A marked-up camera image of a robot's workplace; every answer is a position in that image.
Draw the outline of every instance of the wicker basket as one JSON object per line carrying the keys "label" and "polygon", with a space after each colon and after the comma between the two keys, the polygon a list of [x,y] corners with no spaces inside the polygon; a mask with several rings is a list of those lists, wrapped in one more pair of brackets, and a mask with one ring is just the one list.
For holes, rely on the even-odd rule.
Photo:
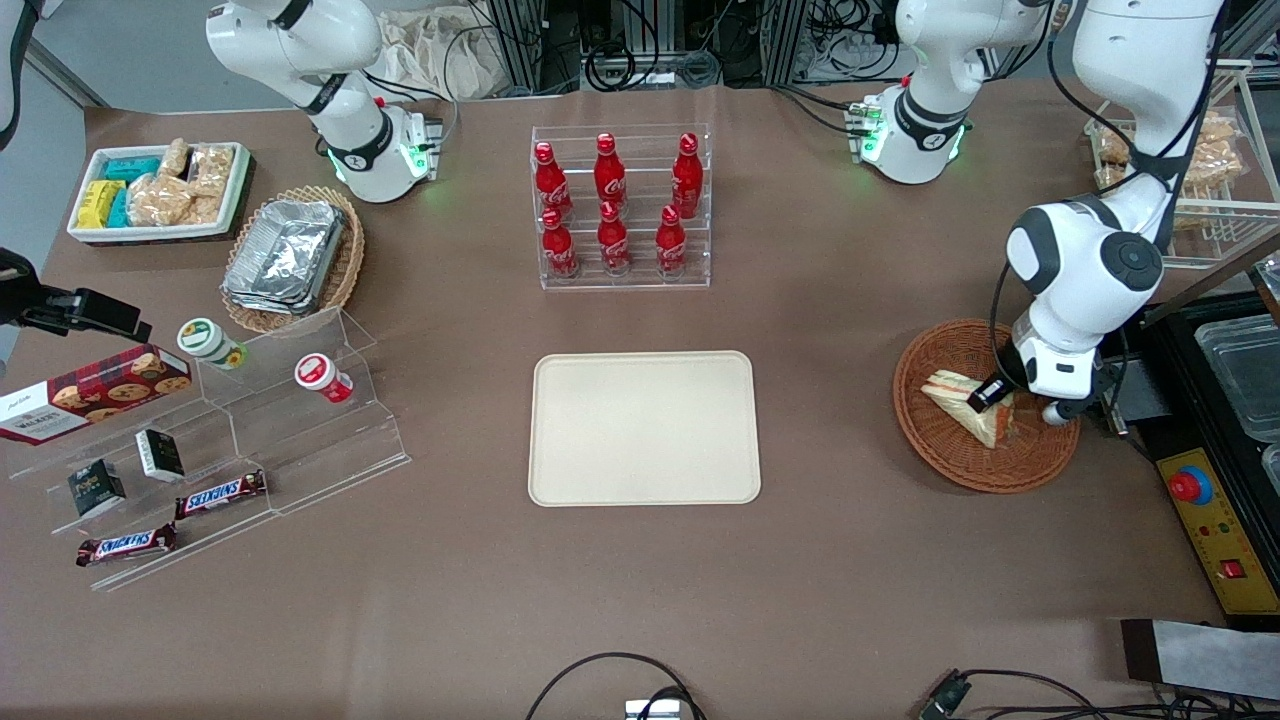
{"label": "wicker basket", "polygon": [[[1009,328],[996,328],[998,342]],[[1043,397],[1014,393],[1014,428],[987,450],[960,423],[920,392],[937,370],[986,379],[996,369],[984,320],[952,320],[920,333],[893,373],[893,410],[911,447],[925,462],[968,488],[1014,493],[1041,487],[1062,471],[1080,439],[1080,423],[1051,427],[1041,420]]]}
{"label": "wicker basket", "polygon": [[[365,259],[365,229],[360,224],[360,217],[356,215],[356,209],[352,208],[351,201],[342,196],[342,193],[329,190],[328,187],[300,187],[294,190],[287,190],[275,196],[274,200],[298,200],[301,202],[329,202],[335,208],[340,208],[343,213],[347,214],[346,227],[342,228],[342,236],[338,247],[338,252],[333,258],[333,265],[329,266],[329,277],[325,278],[324,292],[320,296],[320,306],[316,311],[325,310],[328,307],[340,307],[347,304],[351,299],[352,291],[356,290],[356,278],[360,275],[360,264]],[[227,260],[227,268],[230,269],[232,263],[236,261],[236,254],[239,252],[241,246],[244,243],[244,236],[248,234],[248,228],[253,225],[253,220],[257,219],[259,213],[266,206],[264,202],[257,210],[253,210],[253,215],[241,227],[239,236],[236,238],[236,246],[232,247],[232,255]],[[250,310],[248,307],[241,307],[230,301],[227,295],[223,295],[223,305],[227,306],[227,313],[230,314],[232,320],[236,324],[251,329],[259,333],[271,332],[274,329],[283,328],[284,325],[303,318],[303,315],[289,315],[285,313],[266,313],[264,310]]]}

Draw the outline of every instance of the yellow control panel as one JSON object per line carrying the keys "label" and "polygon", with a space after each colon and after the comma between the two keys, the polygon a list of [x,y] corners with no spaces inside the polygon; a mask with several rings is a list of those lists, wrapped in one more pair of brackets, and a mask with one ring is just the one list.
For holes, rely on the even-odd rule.
{"label": "yellow control panel", "polygon": [[1231,615],[1280,615],[1280,598],[1204,450],[1165,457],[1157,466],[1222,609]]}

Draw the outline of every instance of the red button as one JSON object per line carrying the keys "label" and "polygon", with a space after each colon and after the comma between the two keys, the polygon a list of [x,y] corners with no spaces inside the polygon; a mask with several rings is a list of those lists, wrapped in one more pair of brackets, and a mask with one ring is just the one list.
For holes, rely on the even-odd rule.
{"label": "red button", "polygon": [[1169,478],[1169,492],[1183,502],[1194,502],[1199,497],[1201,486],[1196,475],[1179,470]]}
{"label": "red button", "polygon": [[1244,565],[1240,565],[1239,560],[1224,560],[1222,561],[1222,577],[1228,579],[1236,579],[1244,577]]}

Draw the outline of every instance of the clear acrylic display stand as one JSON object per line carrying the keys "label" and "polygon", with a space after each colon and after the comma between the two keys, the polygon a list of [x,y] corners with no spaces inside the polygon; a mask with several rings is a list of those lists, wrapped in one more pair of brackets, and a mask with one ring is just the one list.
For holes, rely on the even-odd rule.
{"label": "clear acrylic display stand", "polygon": [[[196,363],[191,391],[41,446],[4,442],[10,479],[45,495],[50,533],[65,546],[68,571],[90,577],[93,589],[115,589],[408,462],[396,418],[374,391],[364,355],[374,343],[344,311],[317,313],[246,342],[246,361],[234,370]],[[328,355],[351,377],[348,400],[329,402],[293,380],[294,364],[311,352]],[[143,428],[174,437],[186,479],[165,483],[142,474],[134,434]],[[115,465],[125,500],[82,519],[67,478],[100,457]],[[266,471],[266,495],[179,520],[178,550],[74,566],[86,538],[152,530],[173,520],[177,497],[259,469]]]}
{"label": "clear acrylic display stand", "polygon": [[[631,251],[631,270],[622,277],[604,272],[600,245],[595,231],[600,224],[600,201],[595,193],[595,137],[613,133],[617,152],[627,169],[627,209],[623,224]],[[703,161],[703,195],[698,215],[681,220],[685,228],[685,273],[675,279],[658,274],[658,250],[654,238],[662,219],[662,208],[671,202],[671,169],[680,154],[680,136],[698,135],[698,154]],[[568,178],[573,215],[567,224],[573,237],[582,272],[576,278],[562,279],[548,272],[543,255],[543,206],[538,199],[534,176],[538,161],[534,146],[550,142],[556,161]],[[547,127],[534,128],[529,146],[530,184],[534,197],[534,240],[538,249],[538,273],[543,290],[639,290],[692,288],[712,284],[712,135],[707,123],[609,126],[609,127]]]}

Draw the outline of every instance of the brown table surface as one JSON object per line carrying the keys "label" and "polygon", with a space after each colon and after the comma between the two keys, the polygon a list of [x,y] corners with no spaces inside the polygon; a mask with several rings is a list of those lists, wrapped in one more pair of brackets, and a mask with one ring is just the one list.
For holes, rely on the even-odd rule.
{"label": "brown table surface", "polygon": [[[975,495],[893,420],[906,343],[983,316],[1014,218],[1089,188],[1083,118],[1048,82],[986,88],[972,117],[954,165],[906,187],[852,165],[836,133],[768,91],[466,105],[438,182],[357,204],[369,250],[348,310],[380,342],[379,395],[413,462],[114,593],[88,591],[31,488],[0,483],[0,715],[512,719],[604,650],[668,661],[713,719],[904,717],[952,666],[1149,698],[1124,680],[1115,619],[1220,620],[1151,468],[1087,428],[1048,487]],[[544,293],[530,127],[692,120],[713,123],[716,143],[712,288]],[[246,143],[251,208],[335,184],[302,113],[108,110],[86,124],[91,150]],[[141,305],[164,343],[193,315],[225,316],[228,249],[59,236],[44,279]],[[1002,319],[1025,301],[1011,290]],[[6,387],[60,370],[51,357],[76,366],[127,345],[24,331]],[[755,502],[529,500],[541,356],[722,348],[755,369]],[[540,716],[618,717],[660,684],[641,666],[584,669]],[[1061,700],[983,687],[968,707]]]}

